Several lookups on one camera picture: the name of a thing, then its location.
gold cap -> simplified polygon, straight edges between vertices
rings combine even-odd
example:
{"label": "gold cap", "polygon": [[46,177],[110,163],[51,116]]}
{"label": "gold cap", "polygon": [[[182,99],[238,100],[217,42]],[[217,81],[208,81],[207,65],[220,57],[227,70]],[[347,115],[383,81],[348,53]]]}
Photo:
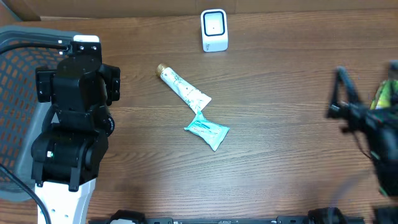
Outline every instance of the gold cap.
{"label": "gold cap", "polygon": [[160,77],[160,75],[162,74],[162,72],[168,68],[169,66],[166,65],[165,63],[161,63],[160,65],[157,66],[156,68],[156,75]]}

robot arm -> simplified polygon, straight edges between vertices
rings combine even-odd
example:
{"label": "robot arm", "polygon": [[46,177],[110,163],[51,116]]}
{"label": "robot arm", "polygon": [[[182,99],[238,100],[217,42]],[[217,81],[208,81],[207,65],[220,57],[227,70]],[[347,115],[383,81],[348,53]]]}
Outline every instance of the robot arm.
{"label": "robot arm", "polygon": [[[397,62],[392,62],[390,72],[396,72]],[[348,95],[348,102],[338,102],[339,85]],[[345,119],[348,126],[344,133],[361,131],[366,135],[370,158],[376,168],[380,191],[385,196],[398,196],[398,103],[390,108],[370,110],[359,99],[357,91],[346,70],[336,71],[334,92],[328,109],[328,118]]]}
{"label": "robot arm", "polygon": [[[34,141],[32,178],[52,223],[86,223],[100,162],[108,150],[114,121],[108,106],[120,96],[120,69],[102,64],[97,36],[78,36],[56,70],[36,69],[39,102],[51,102],[49,116]],[[38,209],[38,223],[45,223]]]}

teal packaging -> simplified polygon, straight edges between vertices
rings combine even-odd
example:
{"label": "teal packaging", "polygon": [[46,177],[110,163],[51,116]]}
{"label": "teal packaging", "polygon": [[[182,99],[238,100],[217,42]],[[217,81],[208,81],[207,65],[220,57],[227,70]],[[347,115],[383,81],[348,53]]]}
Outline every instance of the teal packaging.
{"label": "teal packaging", "polygon": [[208,121],[201,111],[198,111],[193,121],[184,129],[202,137],[213,151],[217,150],[229,131],[228,127]]}

brown wooden desk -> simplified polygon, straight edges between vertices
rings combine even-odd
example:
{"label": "brown wooden desk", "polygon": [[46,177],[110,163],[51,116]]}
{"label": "brown wooden desk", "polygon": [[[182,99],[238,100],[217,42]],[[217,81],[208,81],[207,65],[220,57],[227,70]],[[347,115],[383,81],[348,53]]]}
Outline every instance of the brown wooden desk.
{"label": "brown wooden desk", "polygon": [[[398,59],[398,11],[293,12],[228,17],[229,49],[205,54],[200,19],[149,17],[26,22],[98,35],[104,63],[122,71],[116,130],[88,218],[118,209],[148,217],[260,218],[327,207],[346,178],[369,169],[352,136],[325,119],[333,69],[344,65],[367,103]],[[190,108],[155,76],[168,63],[213,100],[203,110],[229,126],[213,152],[186,132]],[[374,175],[338,206],[371,218],[389,203]],[[33,201],[0,201],[0,222],[35,223]]]}

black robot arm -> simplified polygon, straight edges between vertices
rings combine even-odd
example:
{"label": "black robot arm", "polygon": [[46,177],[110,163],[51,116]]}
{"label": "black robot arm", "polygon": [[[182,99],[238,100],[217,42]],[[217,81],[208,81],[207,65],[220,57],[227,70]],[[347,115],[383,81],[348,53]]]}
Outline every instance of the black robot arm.
{"label": "black robot arm", "polygon": [[[338,101],[340,85],[345,87],[348,102]],[[327,117],[345,119],[348,125],[343,128],[344,133],[360,131],[366,135],[381,192],[398,196],[398,104],[392,104],[390,108],[368,109],[359,99],[346,70],[339,67]]]}
{"label": "black robot arm", "polygon": [[[44,131],[32,145],[32,178],[75,192],[98,176],[114,121],[108,106],[120,97],[120,69],[102,63],[99,42],[75,42],[55,70],[36,69],[41,103],[51,102]],[[56,114],[59,123],[49,124]]]}

